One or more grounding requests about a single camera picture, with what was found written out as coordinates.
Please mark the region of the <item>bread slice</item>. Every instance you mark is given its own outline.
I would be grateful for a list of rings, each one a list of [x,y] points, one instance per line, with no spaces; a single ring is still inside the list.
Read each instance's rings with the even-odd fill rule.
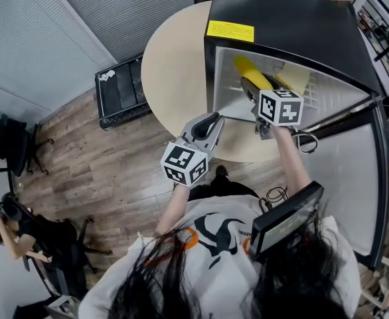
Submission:
[[[311,71],[302,66],[286,62],[283,68],[276,74],[275,78],[290,90],[304,95],[309,83]]]

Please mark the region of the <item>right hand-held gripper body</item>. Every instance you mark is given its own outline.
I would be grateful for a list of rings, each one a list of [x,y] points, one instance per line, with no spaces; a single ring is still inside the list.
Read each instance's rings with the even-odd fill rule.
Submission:
[[[252,114],[256,119],[256,133],[261,140],[272,137],[270,126],[293,128],[301,124],[304,98],[293,90],[259,90],[253,92]]]

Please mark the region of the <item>black mini fridge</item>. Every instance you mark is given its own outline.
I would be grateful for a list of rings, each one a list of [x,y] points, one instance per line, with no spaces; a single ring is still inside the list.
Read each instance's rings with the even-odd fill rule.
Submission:
[[[389,153],[380,87],[347,3],[332,0],[212,0],[208,22],[254,27],[254,42],[204,34],[206,105],[224,119],[252,123],[235,56],[275,78],[286,62],[342,84],[340,108],[305,106],[299,130],[303,161],[325,189],[332,215],[359,263],[380,264],[389,212]]]

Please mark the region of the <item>round beige table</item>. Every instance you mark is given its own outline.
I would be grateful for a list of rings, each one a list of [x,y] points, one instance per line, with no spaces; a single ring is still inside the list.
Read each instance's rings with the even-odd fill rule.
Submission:
[[[169,17],[150,38],[141,80],[147,102],[160,123],[178,137],[186,123],[207,111],[204,32],[211,3],[191,5]],[[235,162],[273,161],[274,139],[261,140],[254,125],[226,119],[214,156]]]

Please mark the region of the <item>grey laptop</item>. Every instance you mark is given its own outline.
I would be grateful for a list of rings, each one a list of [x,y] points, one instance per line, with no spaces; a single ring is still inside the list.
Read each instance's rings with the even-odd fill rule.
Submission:
[[[78,319],[77,303],[71,296],[51,296],[43,301],[17,306],[12,319]]]

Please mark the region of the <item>empty black office chair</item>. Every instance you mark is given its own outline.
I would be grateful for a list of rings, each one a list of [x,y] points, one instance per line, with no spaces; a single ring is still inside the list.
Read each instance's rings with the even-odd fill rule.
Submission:
[[[24,170],[33,174],[31,164],[34,162],[42,173],[48,175],[49,171],[43,168],[37,157],[37,152],[45,144],[53,144],[54,140],[48,138],[37,142],[37,132],[40,125],[35,124],[33,132],[27,130],[27,124],[3,114],[0,117],[0,159],[7,162],[6,168],[0,171],[10,171],[15,176],[21,176]]]

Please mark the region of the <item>person's right forearm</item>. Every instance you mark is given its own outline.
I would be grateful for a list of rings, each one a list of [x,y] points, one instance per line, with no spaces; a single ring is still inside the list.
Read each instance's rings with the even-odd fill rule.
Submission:
[[[283,166],[287,194],[295,195],[311,183],[311,178],[303,165],[299,151],[287,128],[271,126],[272,134],[277,142],[280,161]]]

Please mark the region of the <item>black floor tray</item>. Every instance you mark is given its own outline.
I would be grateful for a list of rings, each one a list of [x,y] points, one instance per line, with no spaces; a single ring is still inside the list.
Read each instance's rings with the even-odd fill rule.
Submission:
[[[101,129],[108,131],[151,113],[141,82],[142,59],[139,54],[95,74]],[[99,75],[108,70],[114,70],[116,75],[106,82],[99,81]]]

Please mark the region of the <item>person's white printed shirt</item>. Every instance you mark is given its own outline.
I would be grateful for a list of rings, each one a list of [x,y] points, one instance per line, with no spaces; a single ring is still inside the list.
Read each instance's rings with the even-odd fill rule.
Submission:
[[[260,214],[251,195],[190,201],[181,222],[186,225],[185,281],[198,296],[202,313],[211,319],[242,319],[241,305],[255,287],[260,266],[247,254],[253,220]],[[141,252],[154,246],[139,237],[83,299],[79,319],[106,319],[117,289]]]

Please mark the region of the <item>person's left forearm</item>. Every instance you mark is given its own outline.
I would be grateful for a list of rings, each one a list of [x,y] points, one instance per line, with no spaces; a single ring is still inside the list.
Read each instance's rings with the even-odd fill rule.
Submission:
[[[190,189],[184,185],[177,185],[171,195],[155,229],[156,236],[161,236],[170,231],[184,216],[187,209]]]

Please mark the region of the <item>person's black trousers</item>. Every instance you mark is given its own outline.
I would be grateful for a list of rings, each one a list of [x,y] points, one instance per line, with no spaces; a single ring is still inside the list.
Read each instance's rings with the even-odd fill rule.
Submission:
[[[223,165],[219,165],[215,170],[215,178],[209,184],[197,185],[191,189],[188,201],[233,195],[251,195],[257,199],[260,198],[253,189],[231,181],[227,169]]]

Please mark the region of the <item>black swivel chair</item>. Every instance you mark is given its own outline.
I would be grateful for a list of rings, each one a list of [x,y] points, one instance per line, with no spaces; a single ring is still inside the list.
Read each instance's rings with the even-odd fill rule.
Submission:
[[[47,280],[59,294],[83,299],[88,292],[84,267],[88,266],[93,273],[98,271],[91,265],[87,254],[112,254],[111,250],[101,251],[84,244],[86,227],[94,220],[85,219],[79,231],[68,220],[49,221],[41,215],[29,215],[24,220],[25,227],[36,239],[35,249],[51,259],[42,264]]]

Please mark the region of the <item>black chest-mounted device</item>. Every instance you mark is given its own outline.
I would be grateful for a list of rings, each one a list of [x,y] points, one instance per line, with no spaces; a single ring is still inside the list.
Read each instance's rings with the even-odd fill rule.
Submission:
[[[249,256],[259,261],[266,251],[290,236],[317,212],[324,188],[316,181],[278,206],[256,217],[252,224]]]

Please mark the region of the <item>yellow banana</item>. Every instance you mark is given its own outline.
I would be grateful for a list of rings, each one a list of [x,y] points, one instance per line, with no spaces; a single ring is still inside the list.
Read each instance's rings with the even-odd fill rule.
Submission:
[[[269,80],[254,66],[254,64],[244,56],[234,57],[235,67],[241,77],[248,79],[260,90],[272,90],[273,86]]]

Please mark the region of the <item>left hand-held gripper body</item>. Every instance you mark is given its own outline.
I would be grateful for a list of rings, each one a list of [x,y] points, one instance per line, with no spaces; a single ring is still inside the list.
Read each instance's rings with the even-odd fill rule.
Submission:
[[[160,161],[161,168],[167,179],[192,187],[208,172],[213,151],[214,139],[200,140],[184,134],[168,143]]]

